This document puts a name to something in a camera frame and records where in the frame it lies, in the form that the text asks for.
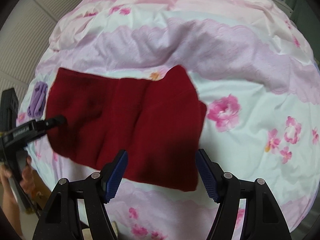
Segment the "person's left hand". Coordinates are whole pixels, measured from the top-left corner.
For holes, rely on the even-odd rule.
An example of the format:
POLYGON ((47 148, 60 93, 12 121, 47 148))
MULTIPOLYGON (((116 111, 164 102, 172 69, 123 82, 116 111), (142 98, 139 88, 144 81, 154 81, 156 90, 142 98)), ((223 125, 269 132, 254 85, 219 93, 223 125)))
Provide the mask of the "person's left hand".
MULTIPOLYGON (((20 181, 20 186, 26 194, 34 197, 36 195, 36 187, 33 176, 33 169, 31 167, 30 156, 27 156, 26 162, 27 165, 22 171, 22 180, 20 181)), ((3 185, 4 196, 8 196, 10 199, 14 199, 14 194, 9 184, 9 178, 11 177, 12 172, 10 171, 10 169, 5 165, 1 165, 1 184, 3 185)))

